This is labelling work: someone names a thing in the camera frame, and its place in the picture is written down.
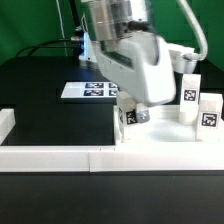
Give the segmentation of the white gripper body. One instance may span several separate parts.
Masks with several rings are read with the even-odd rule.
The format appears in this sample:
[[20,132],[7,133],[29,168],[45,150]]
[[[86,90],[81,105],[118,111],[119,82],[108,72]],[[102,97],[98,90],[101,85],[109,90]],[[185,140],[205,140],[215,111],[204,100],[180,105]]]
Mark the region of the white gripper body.
[[106,44],[95,43],[95,55],[102,75],[148,107],[171,102],[176,95],[174,73],[192,73],[195,60],[188,60],[193,49],[168,44],[148,32],[133,32],[115,42],[107,52]]

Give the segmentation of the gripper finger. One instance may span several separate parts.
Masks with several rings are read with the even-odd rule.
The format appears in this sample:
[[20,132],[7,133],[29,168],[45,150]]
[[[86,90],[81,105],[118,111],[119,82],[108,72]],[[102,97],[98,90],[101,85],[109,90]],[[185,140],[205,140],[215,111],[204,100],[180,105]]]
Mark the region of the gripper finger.
[[136,105],[136,118],[138,123],[146,123],[150,120],[149,108],[142,103]]

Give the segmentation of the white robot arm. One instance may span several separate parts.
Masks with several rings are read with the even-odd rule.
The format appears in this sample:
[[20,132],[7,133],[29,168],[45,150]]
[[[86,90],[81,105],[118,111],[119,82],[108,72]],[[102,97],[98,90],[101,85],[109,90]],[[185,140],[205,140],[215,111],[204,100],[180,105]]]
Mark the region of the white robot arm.
[[148,109],[173,101],[176,73],[191,72],[200,56],[157,35],[143,5],[135,18],[131,0],[81,0],[80,18],[88,33],[102,75],[119,88],[117,103],[138,123],[149,120]]

